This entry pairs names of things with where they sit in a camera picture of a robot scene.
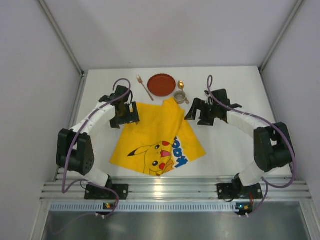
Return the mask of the speckled ceramic cup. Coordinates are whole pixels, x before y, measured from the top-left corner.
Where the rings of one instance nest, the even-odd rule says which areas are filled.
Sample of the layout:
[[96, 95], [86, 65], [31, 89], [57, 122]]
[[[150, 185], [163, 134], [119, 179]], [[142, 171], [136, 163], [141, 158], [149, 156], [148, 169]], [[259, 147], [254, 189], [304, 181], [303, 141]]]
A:
[[187, 97], [186, 97], [186, 93], [182, 90], [178, 90], [176, 91], [174, 94], [173, 94], [173, 98], [175, 100], [175, 102], [180, 105], [180, 104], [183, 104]]

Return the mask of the rose gold fork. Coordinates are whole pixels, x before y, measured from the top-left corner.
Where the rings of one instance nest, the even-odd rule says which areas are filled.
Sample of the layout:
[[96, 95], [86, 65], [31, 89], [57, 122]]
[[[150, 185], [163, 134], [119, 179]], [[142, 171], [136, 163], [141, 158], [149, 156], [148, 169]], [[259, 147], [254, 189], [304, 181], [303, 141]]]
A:
[[143, 86], [143, 88], [145, 89], [146, 93], [148, 94], [148, 96], [150, 97], [151, 101], [153, 102], [154, 101], [154, 98], [152, 97], [152, 95], [149, 93], [148, 89], [146, 88], [142, 78], [140, 75], [137, 75], [136, 76], [137, 78], [137, 81]]

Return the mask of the yellow Pikachu cloth placemat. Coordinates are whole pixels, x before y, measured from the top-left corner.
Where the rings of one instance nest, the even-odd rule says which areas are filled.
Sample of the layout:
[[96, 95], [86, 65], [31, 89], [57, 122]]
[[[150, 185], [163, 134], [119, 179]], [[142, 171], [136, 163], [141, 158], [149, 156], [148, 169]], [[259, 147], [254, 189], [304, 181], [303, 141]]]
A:
[[159, 177], [206, 155], [174, 98], [162, 105], [136, 106], [139, 122], [124, 126], [111, 164]]

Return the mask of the red round plastic plate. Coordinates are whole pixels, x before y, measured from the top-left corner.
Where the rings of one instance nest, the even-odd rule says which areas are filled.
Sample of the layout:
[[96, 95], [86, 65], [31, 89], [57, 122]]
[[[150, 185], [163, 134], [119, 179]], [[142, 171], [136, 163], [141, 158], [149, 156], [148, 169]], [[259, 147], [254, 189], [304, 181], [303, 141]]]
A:
[[148, 90], [157, 97], [166, 97], [171, 95], [176, 89], [175, 79], [165, 73], [153, 75], [147, 82]]

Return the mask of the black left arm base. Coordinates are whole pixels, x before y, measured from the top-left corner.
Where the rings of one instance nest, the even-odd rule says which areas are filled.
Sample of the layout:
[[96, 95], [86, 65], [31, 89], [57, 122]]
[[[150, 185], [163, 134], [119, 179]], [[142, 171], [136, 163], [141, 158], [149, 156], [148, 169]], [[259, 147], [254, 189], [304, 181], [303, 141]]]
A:
[[[126, 200], [129, 193], [128, 184], [113, 184], [111, 189], [117, 193], [120, 200]], [[108, 190], [88, 184], [85, 188], [85, 200], [115, 200], [116, 195]]]

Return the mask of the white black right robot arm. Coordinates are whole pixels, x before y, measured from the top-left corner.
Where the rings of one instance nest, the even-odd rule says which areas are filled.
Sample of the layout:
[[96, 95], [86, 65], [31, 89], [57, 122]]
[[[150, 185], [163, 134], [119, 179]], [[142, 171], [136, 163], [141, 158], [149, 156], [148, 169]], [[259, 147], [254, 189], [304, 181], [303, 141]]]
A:
[[225, 89], [205, 90], [206, 100], [195, 98], [185, 120], [195, 120], [200, 113], [198, 124], [213, 126], [215, 119], [232, 125], [253, 139], [253, 161], [238, 173], [233, 181], [237, 192], [259, 183], [270, 171], [292, 164], [297, 167], [287, 125], [268, 120], [240, 110], [241, 105], [232, 104]]

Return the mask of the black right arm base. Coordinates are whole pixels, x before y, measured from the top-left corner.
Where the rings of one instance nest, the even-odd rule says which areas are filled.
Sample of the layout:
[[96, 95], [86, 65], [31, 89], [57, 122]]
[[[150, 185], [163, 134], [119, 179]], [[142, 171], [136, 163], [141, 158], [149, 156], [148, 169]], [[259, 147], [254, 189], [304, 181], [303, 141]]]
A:
[[231, 200], [249, 200], [251, 197], [253, 199], [262, 199], [263, 193], [262, 188], [259, 183], [246, 186], [246, 187], [239, 187], [236, 188], [232, 183], [218, 183], [217, 187], [217, 195], [219, 200], [231, 201]]

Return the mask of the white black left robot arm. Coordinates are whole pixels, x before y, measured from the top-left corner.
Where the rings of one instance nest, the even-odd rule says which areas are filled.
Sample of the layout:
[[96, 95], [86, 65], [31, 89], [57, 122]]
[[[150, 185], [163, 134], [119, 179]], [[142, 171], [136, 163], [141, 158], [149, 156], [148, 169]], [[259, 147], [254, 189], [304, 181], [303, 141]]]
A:
[[119, 129], [121, 125], [140, 121], [132, 91], [122, 85], [113, 88], [111, 95], [102, 96], [93, 110], [77, 125], [58, 133], [56, 164], [67, 172], [76, 172], [84, 179], [103, 188], [110, 188], [110, 175], [100, 169], [102, 161], [94, 154], [93, 138], [105, 127]]

